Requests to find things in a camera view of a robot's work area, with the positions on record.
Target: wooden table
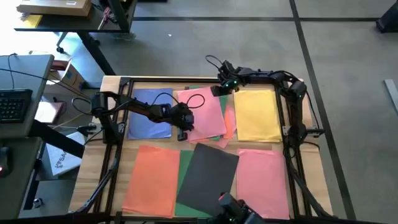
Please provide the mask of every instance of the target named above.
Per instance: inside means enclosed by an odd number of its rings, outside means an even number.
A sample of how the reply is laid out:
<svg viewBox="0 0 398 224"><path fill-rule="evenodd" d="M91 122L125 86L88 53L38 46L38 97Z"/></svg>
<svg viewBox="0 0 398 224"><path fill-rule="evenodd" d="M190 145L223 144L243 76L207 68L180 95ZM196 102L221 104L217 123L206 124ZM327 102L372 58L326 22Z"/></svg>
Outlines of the wooden table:
<svg viewBox="0 0 398 224"><path fill-rule="evenodd" d="M105 76L103 79L103 83L101 86L101 91L113 91L115 93L118 92L119 89L119 81L121 77L110 77ZM134 82L134 88L173 88L173 95L177 97L177 91L184 90L186 86L190 85L198 85L198 86L211 86L214 83L164 83L164 82ZM242 90L259 90L259 89L270 89L273 90L274 87L272 85L247 85ZM228 102L233 106L233 95L228 96ZM114 102L109 102L109 107L112 108L114 106ZM118 119L121 120L123 113L119 113ZM308 106L307 98L303 101L303 122L307 127L312 126L312 117L310 108ZM316 142L312 138L306 138L306 141ZM128 140L124 138L123 149L121 154L121 162L119 165L118 178L116 181L116 188L114 191L113 198L113 206L111 214L114 215L116 212L121 211L121 206L124 200L124 196L126 194L127 187L129 185L130 176L132 169L134 167L134 161L137 156L138 148L140 145L150 145L150 146L158 146L164 147L168 149L175 150L194 150L195 144L190 144L187 141L178 142L177 141L177 128L172 128L172 137L167 139L143 139L143 140ZM205 142L205 144L219 148L214 144L214 142ZM94 189L98 185L101 166L103 162L105 145L102 141L93 141L86 145L85 153L83 155L83 160L81 162L80 171L78 174L77 182L75 185L75 189L73 192L72 201L70 203L69 210L77 210L81 207L86 200L93 193ZM283 145L282 143L267 143L267 142L239 142L236 136L229 142L229 144L224 149L225 151L237 154L237 149L246 148L246 149L263 149L263 150L275 150L282 151ZM310 145L310 144L302 144L300 147L303 168L305 173L305 178L307 181L308 188L318 200L318 202L323 206L323 208L332 214L330 199L328 189L326 187L325 176L323 174L322 162L320 159L320 153L318 148ZM293 210L290 201L290 192L289 192L289 182L287 180L287 172L286 173L286 187L287 187L287 198L289 199L289 210L290 216L293 217ZM297 189L297 197L299 203L299 210L301 214L304 214L303 200L301 191L296 185ZM101 201L101 212L105 210L106 197L109 190L109 184L104 189L103 198ZM232 196L236 196L236 177L234 179L232 189ZM134 213L126 213L123 212L123 216L143 216L141 214Z"/></svg>

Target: blue paper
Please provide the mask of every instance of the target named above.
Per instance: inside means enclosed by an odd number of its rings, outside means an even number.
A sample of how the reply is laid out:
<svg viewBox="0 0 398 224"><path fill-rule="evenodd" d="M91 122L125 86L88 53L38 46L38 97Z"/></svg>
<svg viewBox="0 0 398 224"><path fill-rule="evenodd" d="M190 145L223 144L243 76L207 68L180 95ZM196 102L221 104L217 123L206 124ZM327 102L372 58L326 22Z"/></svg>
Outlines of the blue paper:
<svg viewBox="0 0 398 224"><path fill-rule="evenodd" d="M152 104L156 96L161 93L168 93L173 95L173 89L136 89L133 91L133 96L141 102L148 102ZM172 98L169 95L160 95L155 104L168 103L172 105ZM153 123L146 116L132 113L130 116L129 131L127 133L128 139L155 139L155 138L169 138L172 136L172 127L168 123Z"/></svg>

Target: black paper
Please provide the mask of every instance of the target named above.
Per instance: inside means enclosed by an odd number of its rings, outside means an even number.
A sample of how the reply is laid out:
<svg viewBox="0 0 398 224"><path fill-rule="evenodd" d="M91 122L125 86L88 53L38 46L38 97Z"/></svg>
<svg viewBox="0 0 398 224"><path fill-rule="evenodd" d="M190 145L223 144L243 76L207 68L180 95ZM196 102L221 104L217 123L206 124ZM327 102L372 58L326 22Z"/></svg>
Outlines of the black paper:
<svg viewBox="0 0 398 224"><path fill-rule="evenodd" d="M213 216L220 214L218 198L231 190L238 160L233 154L197 144L177 202Z"/></svg>

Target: green paper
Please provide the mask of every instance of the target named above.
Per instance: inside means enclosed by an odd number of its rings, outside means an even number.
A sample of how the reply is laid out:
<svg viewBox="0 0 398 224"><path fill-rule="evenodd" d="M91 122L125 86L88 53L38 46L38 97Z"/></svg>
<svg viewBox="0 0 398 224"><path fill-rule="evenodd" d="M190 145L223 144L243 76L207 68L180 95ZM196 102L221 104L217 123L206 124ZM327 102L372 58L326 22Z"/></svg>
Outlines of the green paper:
<svg viewBox="0 0 398 224"><path fill-rule="evenodd" d="M180 191L182 182L184 180L185 174L187 173L187 169L189 166L189 163L191 161L191 158L193 156L193 151L186 151L186 150L181 150L180 153L180 169L178 171L178 187L177 187L177 194ZM207 213L198 211L196 209L193 209L191 207L185 206L180 203L175 203L175 210L174 214L176 216L180 217L198 217L198 218L209 218L211 217Z"/></svg>
<svg viewBox="0 0 398 224"><path fill-rule="evenodd" d="M202 87L196 86L196 85L193 85L193 86L189 87L190 90L196 89L196 88L202 88ZM225 115L226 102L228 101L228 96L219 96L218 98L220 100L221 112L223 113L223 116L224 116ZM221 139L221 136L215 136L215 137L211 137L209 139L214 140L214 141L219 141Z"/></svg>

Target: computer keyboard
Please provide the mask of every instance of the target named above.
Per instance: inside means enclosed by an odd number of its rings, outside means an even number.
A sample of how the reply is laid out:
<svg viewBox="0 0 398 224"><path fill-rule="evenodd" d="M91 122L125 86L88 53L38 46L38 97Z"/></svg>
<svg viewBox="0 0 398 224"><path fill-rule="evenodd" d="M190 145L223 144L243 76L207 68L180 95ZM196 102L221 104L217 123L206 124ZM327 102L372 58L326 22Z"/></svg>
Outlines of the computer keyboard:
<svg viewBox="0 0 398 224"><path fill-rule="evenodd" d="M0 123L22 123L30 104L32 90L0 90Z"/></svg>

